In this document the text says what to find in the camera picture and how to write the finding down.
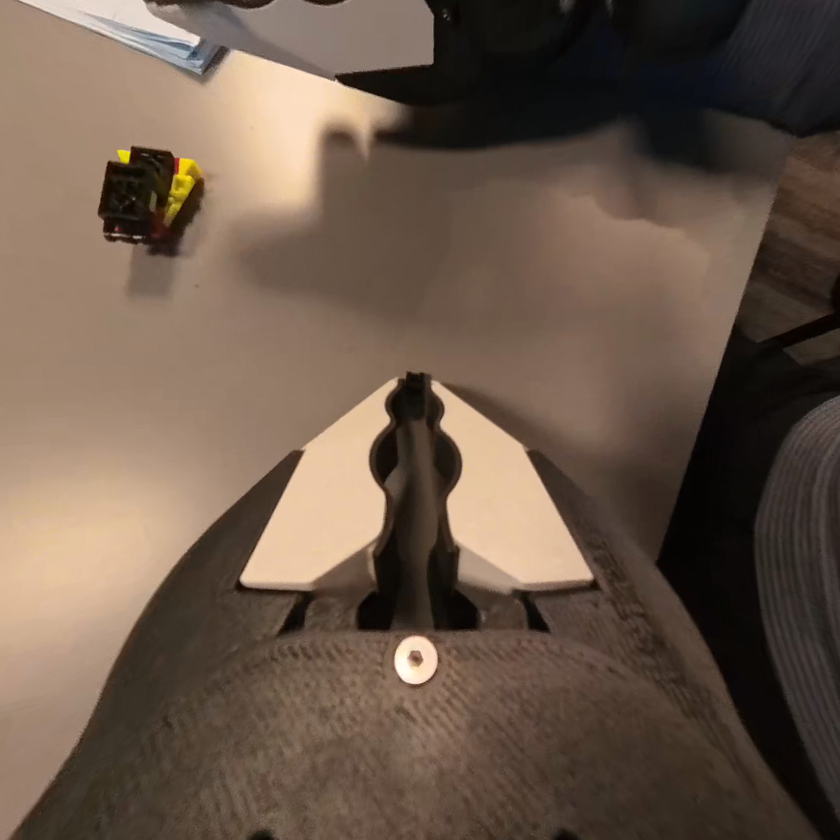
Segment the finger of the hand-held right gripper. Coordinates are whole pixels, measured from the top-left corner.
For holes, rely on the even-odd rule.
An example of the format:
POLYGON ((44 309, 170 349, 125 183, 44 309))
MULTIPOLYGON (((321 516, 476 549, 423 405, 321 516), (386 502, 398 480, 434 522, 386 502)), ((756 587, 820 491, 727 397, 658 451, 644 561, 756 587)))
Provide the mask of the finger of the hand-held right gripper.
POLYGON ((147 2, 157 18, 211 44, 315 76, 424 67, 434 14, 424 1, 147 2))

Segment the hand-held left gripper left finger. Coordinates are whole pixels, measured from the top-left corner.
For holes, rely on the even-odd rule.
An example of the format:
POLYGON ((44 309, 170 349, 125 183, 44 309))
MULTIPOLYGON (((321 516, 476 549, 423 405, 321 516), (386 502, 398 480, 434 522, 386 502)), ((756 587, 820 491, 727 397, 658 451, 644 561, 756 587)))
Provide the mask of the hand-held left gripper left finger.
POLYGON ((243 571, 257 592, 328 596, 390 613, 402 579, 403 496, 391 379, 308 442, 243 571))

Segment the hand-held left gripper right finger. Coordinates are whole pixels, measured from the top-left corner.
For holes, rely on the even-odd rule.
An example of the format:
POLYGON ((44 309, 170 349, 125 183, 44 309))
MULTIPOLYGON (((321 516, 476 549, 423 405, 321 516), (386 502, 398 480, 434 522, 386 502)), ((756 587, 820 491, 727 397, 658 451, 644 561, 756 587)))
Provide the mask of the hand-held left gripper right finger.
POLYGON ((437 628, 476 629, 492 613, 527 626, 534 597, 594 586, 524 444, 434 380, 427 425, 437 514, 427 586, 437 628))

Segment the red yellow black brick assembly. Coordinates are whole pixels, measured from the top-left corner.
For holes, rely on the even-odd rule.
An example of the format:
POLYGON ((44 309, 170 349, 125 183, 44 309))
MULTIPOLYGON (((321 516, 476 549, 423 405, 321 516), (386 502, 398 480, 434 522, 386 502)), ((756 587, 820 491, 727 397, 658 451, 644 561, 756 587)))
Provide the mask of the red yellow black brick assembly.
POLYGON ((107 163, 98 205, 110 243, 174 257, 203 202, 205 174, 194 159, 132 146, 107 163))

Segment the open instruction booklet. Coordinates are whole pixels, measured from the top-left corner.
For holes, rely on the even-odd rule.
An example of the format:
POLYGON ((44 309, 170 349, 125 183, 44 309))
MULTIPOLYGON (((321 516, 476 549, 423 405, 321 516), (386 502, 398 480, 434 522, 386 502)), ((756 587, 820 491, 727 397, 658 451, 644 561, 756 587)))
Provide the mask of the open instruction booklet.
POLYGON ((152 14, 144 1, 23 1, 179 70, 201 76, 224 47, 152 14))

